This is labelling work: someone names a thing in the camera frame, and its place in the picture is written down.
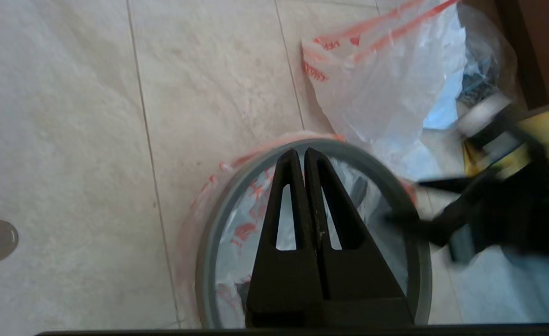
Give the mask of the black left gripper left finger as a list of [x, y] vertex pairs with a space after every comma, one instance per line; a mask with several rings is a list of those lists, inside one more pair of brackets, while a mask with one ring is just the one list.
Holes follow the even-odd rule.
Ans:
[[[294, 250], [276, 247], [285, 187], [291, 194]], [[299, 155], [292, 148], [279, 157], [274, 171], [247, 294], [246, 323], [249, 327], [302, 327], [307, 324], [307, 309], [322, 300], [310, 205]]]

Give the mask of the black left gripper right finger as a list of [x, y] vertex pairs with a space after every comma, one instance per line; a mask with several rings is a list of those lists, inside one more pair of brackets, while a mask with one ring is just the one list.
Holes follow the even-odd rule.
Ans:
[[305, 168], [326, 323], [335, 327], [414, 325], [401, 286], [330, 160], [310, 147]]

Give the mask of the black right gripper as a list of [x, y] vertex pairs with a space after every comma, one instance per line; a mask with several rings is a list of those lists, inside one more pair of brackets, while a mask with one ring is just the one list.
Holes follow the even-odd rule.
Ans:
[[448, 206], [447, 215], [421, 219], [415, 213], [393, 212], [386, 222], [424, 242], [447, 245], [452, 262], [469, 264], [492, 246], [523, 255], [549, 253], [549, 182], [517, 173], [507, 179], [479, 174], [417, 185], [459, 198]]

